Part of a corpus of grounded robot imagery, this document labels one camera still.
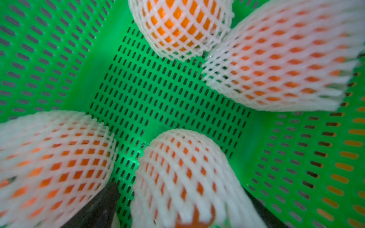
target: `green plastic crate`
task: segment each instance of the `green plastic crate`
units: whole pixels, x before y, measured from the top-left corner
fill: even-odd
[[[233,25],[264,2],[236,1]],[[212,138],[242,186],[289,227],[365,226],[364,66],[337,112],[258,112],[205,86],[203,58],[158,57],[127,0],[1,0],[0,16],[0,122],[61,109],[109,125],[122,228],[138,158],[171,128]]]

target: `foam net sleeve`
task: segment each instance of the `foam net sleeve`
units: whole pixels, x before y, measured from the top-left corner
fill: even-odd
[[[364,51],[365,1],[271,0],[203,65],[207,85],[265,111],[335,111]]]
[[[0,135],[0,227],[62,226],[113,170],[113,134],[83,112],[19,117]]]
[[[231,30],[233,0],[128,0],[134,22],[151,48],[187,60],[210,51]]]
[[[174,228],[199,222],[233,228],[266,227],[219,146],[200,133],[177,129],[144,150],[133,186],[133,227]]]

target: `orange in foam net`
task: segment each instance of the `orange in foam net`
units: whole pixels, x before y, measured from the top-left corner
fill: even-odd
[[[364,1],[347,3],[267,2],[211,51],[203,80],[257,110],[337,110],[365,49]]]
[[[204,0],[204,5],[206,7],[208,7],[208,4],[209,4],[210,1],[211,0]],[[174,2],[175,2],[175,0],[166,0],[166,5],[169,8],[171,8],[172,5],[174,4]],[[187,3],[188,3],[188,0],[181,0],[181,2],[186,6]],[[152,5],[151,5],[151,2],[150,1],[147,2],[147,7],[148,7],[148,12],[151,12]],[[194,16],[197,7],[198,7],[198,4],[196,3],[196,1],[193,1],[193,4],[191,5],[191,8],[189,10],[189,12],[190,12],[190,14],[192,16]],[[210,10],[210,13],[212,15],[214,14],[216,8],[217,8],[217,3],[216,3],[216,1],[213,1],[213,5],[212,5],[212,8]],[[217,14],[217,19],[219,19],[219,17],[220,17],[220,11],[221,11],[221,9],[218,9],[218,11],[219,12]],[[159,16],[161,19],[163,19],[166,16],[166,12],[165,12],[165,10],[163,8],[160,8],[157,12],[158,12],[158,15],[156,15],[156,16],[157,17]],[[182,13],[183,12],[181,11],[181,9],[180,8],[177,8],[176,11],[173,13],[173,16],[174,16],[174,18],[179,19]],[[199,24],[202,24],[202,21],[203,21],[204,16],[205,16],[205,14],[203,13],[203,11],[200,10],[198,16],[196,17],[196,22],[199,23]],[[153,26],[156,26],[157,23],[158,23],[155,16],[152,16],[151,17],[151,21],[153,23]],[[187,28],[187,26],[188,26],[189,23],[190,23],[190,20],[187,17],[185,17],[185,19],[181,22],[181,26],[183,28]],[[211,23],[211,21],[209,20],[209,18],[206,19],[205,23],[203,24],[204,30],[208,31],[210,23]],[[146,22],[146,25],[147,25],[148,28],[151,28],[151,26],[149,25],[148,22]],[[168,19],[165,22],[165,26],[168,29],[172,29],[172,27],[174,25],[175,24],[170,19]],[[212,30],[215,30],[216,28],[217,28],[217,25],[216,24],[213,24]],[[188,34],[194,35],[194,33],[196,32],[196,30],[197,30],[197,28],[193,25],[193,26],[191,26],[191,28],[188,28]],[[165,30],[162,27],[159,27],[157,29],[157,32],[160,35],[164,35],[166,33]],[[181,31],[179,29],[176,29],[175,31],[173,31],[172,34],[175,37],[178,37],[181,34]],[[155,39],[158,38],[157,35],[155,34],[155,32],[152,32],[152,35],[153,35],[153,37]],[[201,40],[202,37],[203,37],[203,34],[201,32],[199,32],[198,35],[195,36],[195,39],[196,40]],[[168,36],[165,40],[168,43],[173,42],[173,40],[172,40],[172,38],[170,36]],[[188,38],[186,36],[183,36],[182,38],[180,38],[180,41],[183,42],[183,43],[186,42],[187,40],[188,40]],[[192,45],[194,45],[194,42],[193,41],[190,41],[187,45],[189,47],[191,47]],[[173,42],[173,45],[172,46],[173,47],[178,47],[179,44],[177,42]]]
[[[221,148],[200,133],[173,129],[157,136],[139,159],[133,227],[265,227]]]
[[[49,113],[50,116],[68,114]],[[80,124],[80,119],[89,116],[69,113],[71,122],[52,126],[52,122],[45,119],[46,127],[42,123],[37,126],[39,120],[32,121],[37,114],[18,118],[20,121],[28,118],[29,124],[35,123],[34,129],[25,131],[27,136],[20,139],[17,134],[10,136],[13,145],[0,144],[0,151],[8,154],[0,159],[0,176],[4,177],[0,179],[0,191],[4,193],[0,198],[3,202],[0,205],[1,224],[16,227],[21,225],[16,218],[25,217],[27,223],[40,224],[40,227],[61,226],[107,183],[114,142],[105,135],[106,128],[98,128],[99,123],[91,123],[92,127],[88,126],[90,123]],[[16,125],[17,120],[4,125]],[[2,130],[11,131],[0,124],[0,132]],[[13,202],[19,207],[11,209]]]
[[[230,31],[232,2],[129,0],[129,5],[138,28],[148,41],[153,42],[150,43],[152,48],[161,57],[180,58],[179,54],[202,54],[220,42]]]
[[[175,138],[172,138],[171,139],[171,142],[172,143],[174,143],[175,142]],[[179,148],[180,149],[180,147],[181,147],[181,142],[179,142],[179,141],[177,141],[177,142],[175,142],[176,143],[176,146],[177,146],[177,148]],[[169,150],[170,150],[170,147],[169,146],[167,146],[166,147],[166,153],[168,153],[169,152]],[[183,150],[183,152],[184,152],[184,154],[185,155],[188,155],[188,153],[189,153],[189,150],[185,147],[184,148],[184,150]],[[197,147],[195,147],[195,151],[193,151],[192,153],[196,153],[196,152],[199,152],[199,148],[197,148]],[[172,158],[175,158],[175,156],[176,156],[176,153],[175,152],[173,152],[172,153]],[[155,159],[155,161],[157,162],[158,160],[159,160],[159,155],[158,155],[158,153],[154,153],[154,152],[152,152],[151,154],[150,154],[150,158],[154,158]],[[206,156],[204,156],[204,160],[206,161],[206,162],[208,162],[208,158],[206,157]],[[191,159],[191,161],[193,162],[193,163],[196,163],[196,158],[195,158],[195,156],[192,156],[192,159]],[[184,162],[180,159],[179,160],[179,166],[180,167],[183,167],[183,165],[184,165]],[[170,173],[170,165],[168,165],[167,166],[167,170],[166,170],[166,172],[167,172],[167,174],[169,174]],[[206,176],[207,175],[207,171],[204,169],[204,168],[202,168],[201,169],[201,174],[202,175],[204,175],[204,176]],[[189,178],[189,179],[191,179],[192,178],[192,171],[191,171],[191,169],[189,169],[188,168],[188,171],[187,171],[187,173],[186,173],[186,175],[187,175],[187,177]],[[155,184],[157,184],[158,183],[158,179],[159,179],[159,174],[157,175],[157,177],[156,177],[156,179],[155,179]],[[175,173],[175,175],[174,175],[174,183],[176,184],[177,183],[177,179],[178,179],[178,176],[176,175],[176,173]],[[213,183],[213,185],[212,185],[212,188],[213,188],[213,191],[216,193],[217,192],[217,190],[216,190],[216,184],[215,183]],[[161,194],[162,195],[164,195],[164,189],[165,189],[165,184],[163,184],[162,185],[162,188],[161,188]],[[201,183],[198,183],[198,186],[197,186],[197,192],[199,192],[199,194],[200,195],[203,195],[203,193],[204,193],[204,187],[201,185]],[[182,198],[182,200],[183,201],[185,201],[186,200],[186,196],[187,196],[187,191],[186,191],[186,189],[185,189],[185,187],[183,187],[183,191],[182,191],[182,193],[181,193],[181,198]],[[168,202],[168,208],[170,208],[170,205],[171,205],[171,199],[169,200],[169,202]],[[208,223],[204,223],[204,222],[201,222],[201,221],[199,221],[199,211],[198,211],[198,209],[197,209],[197,207],[195,206],[195,208],[194,208],[194,214],[193,214],[193,219],[192,219],[192,222],[190,223],[190,224],[183,224],[182,222],[181,222],[181,217],[180,217],[180,215],[178,215],[177,216],[177,220],[176,220],[176,225],[175,225],[175,227],[174,228],[208,228],[208,227],[210,227],[210,225],[212,225],[212,223],[214,222],[214,220],[215,220],[215,208],[214,208],[214,206],[212,205],[211,206],[211,213],[212,213],[212,218],[211,218],[211,220],[208,222]],[[158,216],[158,210],[156,209],[155,210],[155,218],[154,219],[157,219],[157,216]]]

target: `orange fruit skin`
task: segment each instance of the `orange fruit skin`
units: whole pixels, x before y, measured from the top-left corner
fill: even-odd
[[[186,6],[188,4],[188,0],[150,0],[147,2],[147,8],[148,8],[148,12],[150,13],[152,10],[153,10],[153,6],[152,6],[152,3],[151,2],[154,2],[155,4],[157,4],[159,1],[165,1],[166,2],[166,5],[171,8],[172,5],[174,4],[175,1],[181,1],[181,4],[183,4],[184,6]],[[206,7],[208,7],[208,4],[213,1],[213,4],[212,4],[212,8],[210,10],[210,13],[213,15],[216,10],[218,10],[218,14],[216,16],[217,19],[220,18],[220,12],[221,12],[221,9],[217,9],[217,3],[215,0],[204,0],[204,4]],[[189,13],[191,15],[194,15],[195,11],[197,10],[198,8],[198,4],[197,2],[194,0],[191,7],[190,7],[190,10],[189,10]],[[173,13],[173,17],[174,18],[170,18],[170,19],[167,19],[165,20],[165,16],[167,15],[167,13],[165,12],[165,10],[161,7],[160,9],[157,10],[157,14],[153,15],[151,17],[151,22],[152,24],[149,24],[148,22],[146,22],[146,26],[148,29],[151,29],[151,27],[155,27],[157,24],[158,24],[158,20],[157,18],[160,18],[160,19],[164,19],[165,22],[165,26],[164,28],[162,27],[159,27],[157,28],[157,32],[159,33],[159,35],[164,35],[167,31],[165,31],[164,29],[169,29],[170,32],[172,33],[173,37],[171,36],[168,36],[165,40],[166,42],[168,43],[171,43],[173,47],[179,47],[179,44],[177,42],[174,42],[174,40],[176,39],[176,37],[180,36],[180,34],[182,33],[182,31],[180,31],[179,29],[176,29],[176,30],[172,30],[172,28],[174,27],[174,23],[173,23],[173,20],[174,19],[179,19],[181,15],[183,15],[183,11],[181,11],[181,9],[178,7],[175,12]],[[146,12],[143,10],[143,16],[146,17]],[[203,18],[205,17],[205,13],[203,11],[199,11],[198,15],[196,16],[196,21],[193,22],[193,24],[201,24],[203,26],[203,29],[205,31],[208,31],[209,30],[209,26],[210,24],[212,23],[212,21],[209,19],[209,17],[206,19],[206,21],[203,22]],[[194,35],[197,31],[197,28],[192,25],[191,27],[187,27],[190,23],[190,20],[185,17],[184,20],[181,22],[181,26],[183,28],[185,28],[187,30],[187,33],[190,34],[190,35]],[[211,30],[214,31],[215,29],[217,28],[217,25],[216,24],[213,24]],[[202,41],[202,38],[204,37],[203,33],[205,33],[204,31],[199,31],[199,33],[194,37],[197,41]],[[152,32],[152,36],[157,39],[158,38],[158,35],[155,33],[155,32]],[[188,40],[188,37],[186,37],[185,35],[182,36],[180,38],[180,41],[183,42],[183,43],[186,43]],[[195,43],[193,41],[190,41],[189,43],[187,43],[187,46],[188,47],[191,47],[193,46]],[[185,51],[186,49],[184,47],[182,47],[180,49],[181,51]]]

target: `dark object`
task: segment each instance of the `dark object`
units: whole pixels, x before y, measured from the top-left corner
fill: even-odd
[[[119,198],[116,183],[109,183],[61,228],[110,228]]]
[[[288,228],[282,221],[280,221],[271,211],[269,211],[262,203],[260,203],[253,195],[251,195],[246,189],[246,194],[250,197],[256,211],[261,216],[262,220],[266,223],[268,228]]]

